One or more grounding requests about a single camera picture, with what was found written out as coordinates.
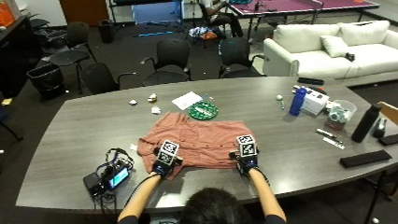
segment white sofa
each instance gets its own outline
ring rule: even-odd
[[[270,77],[332,77],[346,86],[398,79],[398,33],[389,21],[278,25],[264,40],[264,55]]]

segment cup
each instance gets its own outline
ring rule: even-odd
[[[326,126],[341,131],[349,123],[353,113],[357,111],[357,106],[345,100],[334,100],[332,110],[325,122]]]

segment sitting person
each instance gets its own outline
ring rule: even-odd
[[[282,208],[276,200],[273,191],[268,184],[265,175],[257,167],[257,159],[237,161],[242,167],[242,173],[248,175],[254,183],[262,211],[265,215],[264,224],[286,224],[286,217]],[[120,216],[120,224],[139,223],[148,197],[163,177],[172,173],[173,169],[164,168],[155,164],[149,178],[143,182]],[[245,224],[253,223],[252,217],[238,203],[237,198],[222,189],[202,189],[186,202],[181,212],[180,224]]]
[[[232,27],[233,37],[244,37],[237,17],[233,13],[220,12],[226,7],[226,2],[220,0],[198,0],[200,4],[204,4],[208,15],[210,17],[212,25],[229,24]]]

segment glove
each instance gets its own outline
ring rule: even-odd
[[[161,161],[155,161],[152,165],[152,172],[157,173],[163,178],[166,178],[174,170],[174,166],[166,165]]]
[[[252,168],[257,168],[257,156],[238,157],[237,158],[237,169],[241,175],[249,175]]]

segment gray table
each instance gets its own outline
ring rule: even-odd
[[[350,134],[370,104],[338,83],[325,86],[333,100],[345,99],[358,107],[346,130],[334,132],[324,127],[326,116],[301,113],[289,115],[293,100],[293,77],[252,77],[204,80],[116,91],[67,101],[37,147],[19,194],[17,206],[51,208],[60,211],[91,212],[93,203],[85,191],[83,177],[104,163],[104,154],[112,147],[129,148],[145,136],[161,116],[151,113],[147,102],[151,93],[159,95],[156,105],[163,114],[178,112],[172,100],[186,92],[209,93],[218,107],[214,120],[244,120],[260,146],[258,164],[270,179],[278,198],[324,189],[374,174],[398,163],[398,146],[382,147],[369,136],[363,143],[350,140]],[[285,98],[285,111],[274,99]],[[136,106],[128,104],[135,99]],[[324,142],[313,130],[334,133],[346,148]],[[389,122],[387,134],[398,133]],[[393,159],[345,169],[338,160],[385,148]],[[147,177],[143,160],[135,151],[137,172],[117,188],[119,208],[124,207],[133,188]],[[225,188],[244,203],[257,201],[256,189],[236,169],[184,168],[177,178],[163,181],[147,212],[181,210],[189,196],[204,187]]]

